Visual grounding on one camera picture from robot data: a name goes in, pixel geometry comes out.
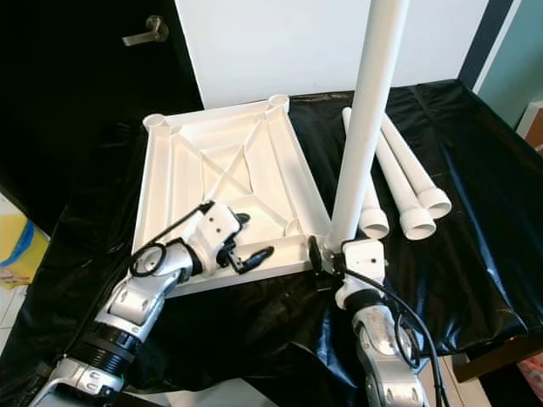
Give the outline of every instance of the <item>yellow box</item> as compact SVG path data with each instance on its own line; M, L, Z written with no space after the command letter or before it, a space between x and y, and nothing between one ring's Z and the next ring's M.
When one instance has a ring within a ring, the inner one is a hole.
M0 216L0 285L30 284L48 241L24 215Z

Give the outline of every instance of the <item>black door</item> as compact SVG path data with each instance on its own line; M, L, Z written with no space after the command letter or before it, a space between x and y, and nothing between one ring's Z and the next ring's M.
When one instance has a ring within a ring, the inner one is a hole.
M2 9L0 188L50 233L101 129L201 101L173 0ZM151 15L168 26L167 40L125 46Z

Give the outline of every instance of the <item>black plastic sheet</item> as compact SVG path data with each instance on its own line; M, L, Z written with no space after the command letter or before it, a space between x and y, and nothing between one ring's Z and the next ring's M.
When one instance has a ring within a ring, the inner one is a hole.
M290 117L329 212L352 93L293 97ZM391 232L386 284L426 321L441 354L539 331L543 322L543 161L457 81L391 90L387 112L447 191L434 236L407 241L383 175ZM0 359L0 405L39 360L62 353L126 269L145 140L105 131L53 234ZM338 282L330 279L330 286ZM166 301L127 380L146 392L243 377L281 406L364 405L349 316L310 272Z

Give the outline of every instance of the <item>vertical white pipe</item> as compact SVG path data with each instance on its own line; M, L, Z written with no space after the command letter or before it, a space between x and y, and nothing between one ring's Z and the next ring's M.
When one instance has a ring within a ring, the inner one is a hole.
M420 240L432 235L435 232L432 216L421 207L384 137L379 138L376 153L381 170L383 170L392 197L398 207L398 212L400 212L400 225L406 237L409 240Z
M445 192L432 182L417 156L386 114L381 129L423 208L427 209L434 219L447 215L452 208L451 201Z
M347 132L347 129L349 129L350 112L350 108L345 108L341 112L345 133ZM381 205L379 205L379 199L371 176L368 180L366 195L364 196L364 202L362 203L362 211L360 212L358 226L366 233L366 236L371 239L381 239L389 234L387 215L381 210Z
M325 241L326 249L333 253L341 249L343 241L355 237L408 5L409 0L373 0L370 6L332 229Z

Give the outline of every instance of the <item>silver door handle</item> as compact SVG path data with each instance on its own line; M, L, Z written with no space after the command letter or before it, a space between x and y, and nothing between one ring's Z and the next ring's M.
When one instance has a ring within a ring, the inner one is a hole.
M127 47L132 45L144 44L145 42L164 42L168 39L170 31L168 26L159 15L151 15L145 21L145 27L148 29L143 34L135 36L123 36L121 39Z

